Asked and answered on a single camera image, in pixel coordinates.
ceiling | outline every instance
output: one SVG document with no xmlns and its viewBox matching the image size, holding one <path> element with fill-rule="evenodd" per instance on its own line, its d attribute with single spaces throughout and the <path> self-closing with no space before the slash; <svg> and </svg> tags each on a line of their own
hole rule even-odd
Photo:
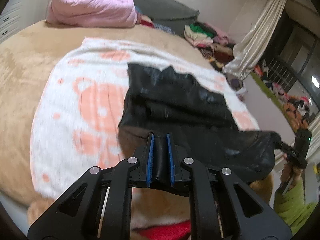
<svg viewBox="0 0 320 240">
<path fill-rule="evenodd" d="M 288 0 L 285 9 L 292 20 L 320 38 L 320 17 L 311 0 Z"/>
</svg>

silver screw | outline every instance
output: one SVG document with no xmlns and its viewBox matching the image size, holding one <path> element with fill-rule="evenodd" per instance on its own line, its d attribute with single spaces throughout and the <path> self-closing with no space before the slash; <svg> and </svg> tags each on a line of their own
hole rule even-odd
<svg viewBox="0 0 320 240">
<path fill-rule="evenodd" d="M 138 159 L 136 158 L 136 157 L 130 157 L 129 159 L 128 159 L 128 163 L 131 163 L 131 164 L 134 164 L 134 163 L 136 163 L 138 161 Z"/>
<path fill-rule="evenodd" d="M 223 168 L 223 169 L 222 169 L 222 173 L 223 173 L 224 175 L 230 175 L 230 174 L 231 174 L 231 170 L 230 170 L 229 168 Z"/>
<path fill-rule="evenodd" d="M 192 164 L 193 163 L 193 159 L 192 158 L 184 158 L 184 160 L 183 160 L 183 162 L 185 163 L 185 164 Z"/>
<path fill-rule="evenodd" d="M 92 167 L 92 168 L 89 170 L 89 172 L 90 172 L 91 174 L 97 174 L 97 173 L 99 172 L 99 168 L 98 168 L 98 167 Z"/>
</svg>

yellow-green shirt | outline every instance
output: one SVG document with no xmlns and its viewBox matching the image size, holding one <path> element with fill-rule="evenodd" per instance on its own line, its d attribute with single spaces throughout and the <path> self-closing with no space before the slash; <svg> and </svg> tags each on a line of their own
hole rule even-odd
<svg viewBox="0 0 320 240">
<path fill-rule="evenodd" d="M 300 180 L 286 194 L 282 195 L 276 192 L 273 209 L 291 228 L 292 234 L 295 235 L 307 221 L 316 205 L 317 203 L 305 204 L 303 185 Z"/>
</svg>

white blanket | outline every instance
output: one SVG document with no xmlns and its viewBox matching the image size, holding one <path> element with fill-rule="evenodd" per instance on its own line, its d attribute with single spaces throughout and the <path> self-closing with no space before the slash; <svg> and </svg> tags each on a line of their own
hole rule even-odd
<svg viewBox="0 0 320 240">
<path fill-rule="evenodd" d="M 172 65 L 176 72 L 191 73 L 203 87 L 224 95 L 240 130 L 258 129 L 224 75 L 214 69 L 140 43 L 85 38 L 52 70 L 33 120 L 30 166 L 42 196 L 56 199 L 90 167 L 113 167 L 125 158 L 117 126 L 129 86 L 128 62 L 161 70 Z M 138 195 L 134 190 L 132 204 Z M 188 219 L 184 216 L 178 220 Z M 168 217 L 159 221 L 148 225 L 170 223 Z"/>
</svg>

blue gripper pad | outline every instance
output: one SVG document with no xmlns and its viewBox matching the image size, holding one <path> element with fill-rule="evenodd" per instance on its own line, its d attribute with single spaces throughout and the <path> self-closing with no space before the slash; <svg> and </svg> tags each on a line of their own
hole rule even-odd
<svg viewBox="0 0 320 240">
<path fill-rule="evenodd" d="M 171 150 L 171 143 L 170 143 L 169 134 L 167 134 L 167 143 L 168 143 L 168 153 L 169 153 L 170 184 L 171 184 L 171 187 L 173 187 L 173 184 L 174 184 L 174 164 L 173 164 L 173 157 L 172 157 L 172 150 Z"/>
<path fill-rule="evenodd" d="M 151 178 L 152 178 L 152 166 L 153 166 L 153 145 L 154 145 L 155 136 L 151 137 L 151 144 L 148 156 L 148 164 L 147 164 L 147 187 L 150 187 Z"/>
</svg>

